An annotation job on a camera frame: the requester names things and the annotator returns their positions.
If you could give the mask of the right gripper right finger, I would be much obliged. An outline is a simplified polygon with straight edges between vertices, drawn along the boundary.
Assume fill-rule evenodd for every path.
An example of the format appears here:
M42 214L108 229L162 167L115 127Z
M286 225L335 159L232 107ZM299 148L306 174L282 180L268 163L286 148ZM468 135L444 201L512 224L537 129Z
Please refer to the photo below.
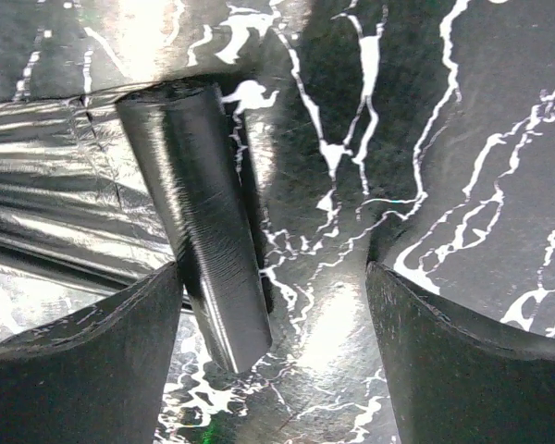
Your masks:
M404 443L555 443L555 339L370 262L366 292Z

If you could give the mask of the black trash bag roll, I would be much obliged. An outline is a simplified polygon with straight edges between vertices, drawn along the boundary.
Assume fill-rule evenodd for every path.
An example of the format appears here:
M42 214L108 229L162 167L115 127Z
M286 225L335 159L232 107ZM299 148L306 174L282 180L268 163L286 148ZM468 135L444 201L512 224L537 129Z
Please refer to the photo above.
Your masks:
M116 109L212 359L249 370L272 338L250 218L214 83L159 84Z

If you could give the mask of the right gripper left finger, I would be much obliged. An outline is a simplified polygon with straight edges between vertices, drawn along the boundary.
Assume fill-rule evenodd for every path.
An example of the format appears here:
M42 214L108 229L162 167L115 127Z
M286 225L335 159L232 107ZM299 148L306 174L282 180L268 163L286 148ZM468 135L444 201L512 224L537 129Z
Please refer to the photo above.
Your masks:
M151 443L180 314L163 266L0 342L0 443Z

